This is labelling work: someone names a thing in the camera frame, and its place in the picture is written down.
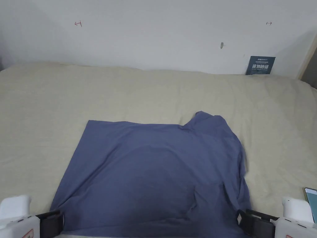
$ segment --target smartphone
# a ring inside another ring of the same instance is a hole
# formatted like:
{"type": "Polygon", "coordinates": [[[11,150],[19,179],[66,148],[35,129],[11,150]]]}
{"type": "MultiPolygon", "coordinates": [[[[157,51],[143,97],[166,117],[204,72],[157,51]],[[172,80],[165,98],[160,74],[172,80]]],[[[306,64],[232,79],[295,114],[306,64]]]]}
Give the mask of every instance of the smartphone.
{"type": "Polygon", "coordinates": [[[317,190],[312,188],[304,188],[305,198],[308,201],[312,210],[314,222],[317,222],[317,190]]]}

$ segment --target blue cloth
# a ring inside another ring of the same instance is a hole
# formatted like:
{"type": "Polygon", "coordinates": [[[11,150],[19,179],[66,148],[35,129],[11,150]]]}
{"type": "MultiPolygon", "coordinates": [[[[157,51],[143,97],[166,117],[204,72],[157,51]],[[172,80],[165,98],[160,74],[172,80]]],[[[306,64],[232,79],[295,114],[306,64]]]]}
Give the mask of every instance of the blue cloth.
{"type": "Polygon", "coordinates": [[[244,150],[221,116],[184,126],[88,121],[51,210],[64,234],[245,237],[244,150]]]}

